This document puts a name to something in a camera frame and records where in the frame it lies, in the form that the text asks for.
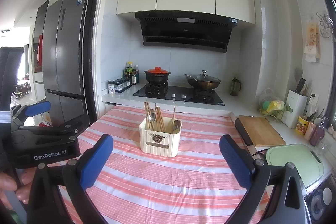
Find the person's left hand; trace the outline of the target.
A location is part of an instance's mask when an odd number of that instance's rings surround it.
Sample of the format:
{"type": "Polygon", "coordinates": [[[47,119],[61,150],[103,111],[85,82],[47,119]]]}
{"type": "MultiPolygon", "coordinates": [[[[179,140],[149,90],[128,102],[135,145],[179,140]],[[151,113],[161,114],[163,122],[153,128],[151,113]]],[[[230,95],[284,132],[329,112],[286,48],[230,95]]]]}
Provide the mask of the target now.
{"type": "Polygon", "coordinates": [[[0,174],[0,187],[1,187],[1,202],[5,205],[7,209],[13,210],[13,207],[9,203],[4,191],[14,191],[17,195],[18,200],[22,201],[24,204],[29,203],[30,191],[32,182],[34,179],[36,168],[25,169],[21,174],[22,186],[18,188],[15,180],[8,174],[1,172],[0,174]]]}

